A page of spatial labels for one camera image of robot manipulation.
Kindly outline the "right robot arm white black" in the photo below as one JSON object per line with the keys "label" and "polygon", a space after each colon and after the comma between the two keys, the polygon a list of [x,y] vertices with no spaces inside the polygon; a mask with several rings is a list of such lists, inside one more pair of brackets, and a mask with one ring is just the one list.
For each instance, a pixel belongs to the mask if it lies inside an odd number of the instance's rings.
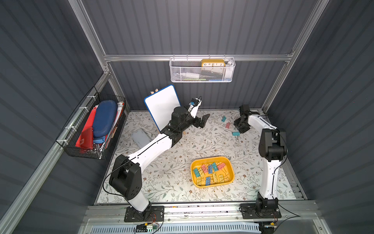
{"label": "right robot arm white black", "polygon": [[256,129],[260,135],[258,151],[263,158],[264,170],[262,184],[256,199],[257,213],[278,209],[277,179],[279,168],[285,160],[288,149],[286,146],[286,132],[277,128],[255,111],[251,111],[247,104],[239,107],[240,117],[234,121],[234,126],[243,134]]}

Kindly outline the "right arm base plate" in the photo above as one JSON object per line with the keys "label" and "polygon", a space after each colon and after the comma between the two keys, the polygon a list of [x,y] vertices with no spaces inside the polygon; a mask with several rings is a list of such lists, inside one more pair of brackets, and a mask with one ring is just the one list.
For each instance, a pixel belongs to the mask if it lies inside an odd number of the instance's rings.
{"label": "right arm base plate", "polygon": [[239,211],[243,219],[278,219],[282,215],[279,209],[260,209],[254,203],[242,203]]}

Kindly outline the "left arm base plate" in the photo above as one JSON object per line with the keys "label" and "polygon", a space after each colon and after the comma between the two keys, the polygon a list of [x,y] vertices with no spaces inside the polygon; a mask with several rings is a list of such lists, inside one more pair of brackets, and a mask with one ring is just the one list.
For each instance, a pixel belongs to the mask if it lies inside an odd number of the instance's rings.
{"label": "left arm base plate", "polygon": [[151,205],[147,207],[143,212],[139,212],[134,207],[130,206],[126,208],[124,222],[162,222],[164,221],[164,214],[164,206]]}

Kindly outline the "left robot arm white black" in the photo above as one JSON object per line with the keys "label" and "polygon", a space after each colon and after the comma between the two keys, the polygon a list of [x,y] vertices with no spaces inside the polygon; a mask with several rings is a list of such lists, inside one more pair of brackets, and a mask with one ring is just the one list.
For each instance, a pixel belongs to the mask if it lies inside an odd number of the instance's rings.
{"label": "left robot arm white black", "polygon": [[182,138],[189,127],[204,128],[210,114],[196,117],[198,106],[174,108],[171,120],[160,131],[159,135],[137,152],[119,155],[109,177],[112,186],[137,212],[143,213],[150,202],[143,195],[142,173],[161,154],[172,148]]}

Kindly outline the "yellow plastic storage tray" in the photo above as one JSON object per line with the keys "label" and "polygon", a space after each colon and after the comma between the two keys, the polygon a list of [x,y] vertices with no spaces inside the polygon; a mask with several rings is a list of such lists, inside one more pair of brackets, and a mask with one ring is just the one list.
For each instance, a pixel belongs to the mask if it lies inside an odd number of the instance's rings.
{"label": "yellow plastic storage tray", "polygon": [[235,173],[228,158],[211,157],[192,162],[191,179],[197,188],[203,189],[230,184]]}

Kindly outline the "yellow binder clip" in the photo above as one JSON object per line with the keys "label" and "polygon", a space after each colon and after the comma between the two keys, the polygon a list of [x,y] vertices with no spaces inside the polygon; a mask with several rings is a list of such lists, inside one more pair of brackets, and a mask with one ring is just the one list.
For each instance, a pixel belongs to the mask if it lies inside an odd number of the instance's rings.
{"label": "yellow binder clip", "polygon": [[205,179],[205,177],[198,177],[197,179],[196,179],[196,185],[197,186],[200,186],[200,187],[203,187],[203,186],[205,186],[206,185],[206,179]]}
{"label": "yellow binder clip", "polygon": [[218,182],[220,184],[230,183],[231,182],[231,177],[230,177],[230,175],[219,174],[218,175]]}
{"label": "yellow binder clip", "polygon": [[212,178],[213,178],[214,183],[219,183],[220,182],[219,176],[216,173],[212,174]]}

